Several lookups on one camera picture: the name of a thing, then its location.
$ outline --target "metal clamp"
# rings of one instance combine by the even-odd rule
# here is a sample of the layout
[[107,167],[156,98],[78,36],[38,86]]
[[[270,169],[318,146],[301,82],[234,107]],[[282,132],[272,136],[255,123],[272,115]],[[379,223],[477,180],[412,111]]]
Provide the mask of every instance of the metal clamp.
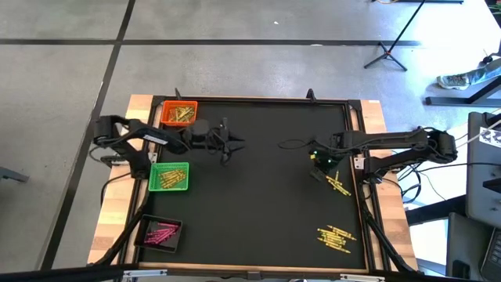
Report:
[[355,169],[363,169],[365,160],[364,157],[354,157],[353,163],[355,164]]
[[384,277],[372,277],[368,275],[341,274],[341,280],[354,282],[384,282]]
[[148,270],[127,270],[124,271],[124,278],[136,277],[158,277],[167,276],[166,269],[148,269]]

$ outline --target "yellow pencil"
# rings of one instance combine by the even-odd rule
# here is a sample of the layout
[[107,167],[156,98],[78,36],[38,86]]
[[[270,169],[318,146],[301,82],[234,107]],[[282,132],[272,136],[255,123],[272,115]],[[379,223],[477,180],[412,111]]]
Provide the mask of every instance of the yellow pencil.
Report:
[[332,244],[330,244],[330,243],[326,243],[326,246],[331,247],[331,248],[333,248],[333,249],[335,249],[335,250],[338,250],[338,251],[345,252],[345,253],[347,253],[347,254],[351,254],[351,252],[350,252],[349,250],[345,250],[345,249],[343,249],[343,248],[341,248],[341,247],[338,247],[338,246],[332,245]]
[[348,192],[345,188],[340,187],[340,186],[337,186],[336,188],[337,188],[337,189],[338,189],[338,190],[339,190],[339,191],[340,191],[343,195],[345,195],[345,196],[351,196],[351,193],[350,193],[350,192]]
[[335,243],[331,243],[331,242],[325,241],[322,238],[317,238],[317,239],[320,240],[320,241],[322,241],[323,243],[325,243],[326,246],[328,246],[328,247],[331,247],[331,248],[336,249],[338,251],[343,251],[343,252],[345,252],[347,254],[351,254],[351,252],[349,250],[343,249],[342,246],[340,246],[339,244],[335,244]]
[[336,179],[334,179],[330,176],[326,176],[326,178],[329,181],[329,183],[331,183],[331,184],[337,184],[339,186],[343,186],[343,183],[340,183],[339,181],[337,181]]
[[332,234],[334,234],[334,235],[339,235],[339,234],[337,234],[337,233],[336,233],[336,232],[334,232],[334,231],[323,230],[323,229],[321,229],[321,228],[317,228],[316,230],[317,230],[317,231],[320,231],[320,232],[324,232],[324,233],[332,233]]
[[346,237],[348,239],[352,239],[352,240],[356,240],[353,235],[351,235],[350,233],[342,230],[342,229],[339,229],[337,227],[334,227],[334,226],[330,226],[328,225],[327,227],[331,228],[335,233],[341,235],[342,237]]
[[333,239],[333,240],[339,240],[339,241],[342,241],[342,240],[345,239],[345,237],[339,237],[339,236],[336,236],[336,235],[333,235],[333,234],[330,234],[330,233],[321,233],[320,235],[322,237],[330,238],[330,239]]
[[332,237],[328,237],[328,236],[324,236],[324,235],[322,235],[322,238],[324,238],[325,240],[331,241],[333,243],[336,243],[336,244],[346,245],[346,240],[332,238]]
[[335,237],[335,238],[339,238],[339,239],[343,239],[344,237],[342,237],[341,235],[339,235],[338,233],[327,233],[327,232],[323,232],[323,231],[320,231],[321,234],[326,234],[330,237]]
[[330,185],[332,185],[333,190],[338,190],[338,186],[336,185],[336,183],[333,183],[330,180],[329,180],[329,183],[330,183]]

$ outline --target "sneaker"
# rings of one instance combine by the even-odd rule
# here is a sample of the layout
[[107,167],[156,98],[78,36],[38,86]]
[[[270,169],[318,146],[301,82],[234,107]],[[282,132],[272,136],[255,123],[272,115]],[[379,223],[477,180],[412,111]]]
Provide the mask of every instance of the sneaker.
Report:
[[464,74],[437,76],[437,83],[445,89],[465,90],[470,86],[470,81]]

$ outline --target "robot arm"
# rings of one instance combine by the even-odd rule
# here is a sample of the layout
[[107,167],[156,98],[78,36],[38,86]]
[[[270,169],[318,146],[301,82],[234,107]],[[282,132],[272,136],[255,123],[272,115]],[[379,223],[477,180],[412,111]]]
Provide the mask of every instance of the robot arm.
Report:
[[325,179],[324,175],[335,168],[342,158],[360,154],[366,150],[383,149],[411,150],[383,158],[358,158],[355,168],[363,170],[363,180],[380,183],[383,176],[390,170],[401,170],[407,165],[423,161],[447,164],[457,159],[454,136],[434,128],[380,134],[350,131],[333,134],[329,145],[312,141],[310,154],[316,168],[313,176],[317,179]]
[[[210,128],[205,120],[197,120],[182,130],[174,128],[159,129],[138,119],[126,119],[117,115],[102,116],[95,123],[93,143],[98,147],[111,148],[131,166],[134,179],[147,179],[151,162],[148,153],[136,150],[128,143],[130,139],[144,139],[165,147],[173,154],[184,154],[192,149],[217,150],[222,152],[221,163],[226,165],[233,152],[243,149],[234,142],[243,141],[229,130],[223,118],[218,128]],[[118,125],[128,130],[120,135]]]

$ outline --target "wooden frame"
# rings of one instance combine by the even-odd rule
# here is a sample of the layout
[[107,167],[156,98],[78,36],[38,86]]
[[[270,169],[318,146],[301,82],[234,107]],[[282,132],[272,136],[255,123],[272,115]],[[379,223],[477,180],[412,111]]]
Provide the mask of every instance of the wooden frame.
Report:
[[[126,118],[138,118],[147,123],[152,95],[132,95]],[[386,127],[383,119],[383,112],[379,101],[362,100],[363,121],[368,133],[386,132]],[[153,125],[160,124],[161,108],[157,108],[154,115]],[[358,129],[358,119],[356,112],[351,110],[351,118],[353,120],[354,130]],[[129,141],[134,148],[140,150],[142,148],[142,140],[136,139]],[[150,151],[153,151],[153,144],[150,144]],[[385,157],[391,154],[390,150],[372,150],[371,155]],[[110,178],[127,173],[128,166],[117,166],[111,169]],[[396,181],[395,175],[386,175],[386,178]],[[88,256],[88,262],[95,262],[100,259],[111,247],[113,242],[124,229],[128,214],[128,207],[132,198],[132,190],[134,179],[124,177],[115,182],[112,182],[106,188],[103,206],[99,214],[99,219],[96,226],[94,240]],[[146,193],[147,181],[142,181],[139,191],[138,202],[142,202],[142,198]],[[416,259],[410,240],[409,226],[405,217],[405,211],[400,197],[400,190],[392,183],[381,183],[377,185],[380,212],[384,224],[384,231],[390,242],[393,244],[397,252],[405,259],[414,269],[417,269]],[[364,187],[364,191],[368,194],[368,187]],[[370,201],[367,201],[369,209],[372,211]],[[131,235],[135,238],[137,228]],[[382,259],[380,256],[380,248],[376,236],[371,233],[371,241],[373,253],[377,269],[383,269]],[[125,256],[125,263],[133,262],[133,253],[135,246],[133,240],[128,241],[128,251]],[[156,263],[156,262],[141,262],[141,268],[168,268],[168,269],[184,269],[184,270],[207,270],[207,271],[262,271],[262,272],[287,272],[287,273],[367,273],[367,269],[326,269],[326,268],[302,268],[302,267],[275,267],[275,266],[224,266],[224,265],[204,265],[204,264],[187,264],[187,263]]]

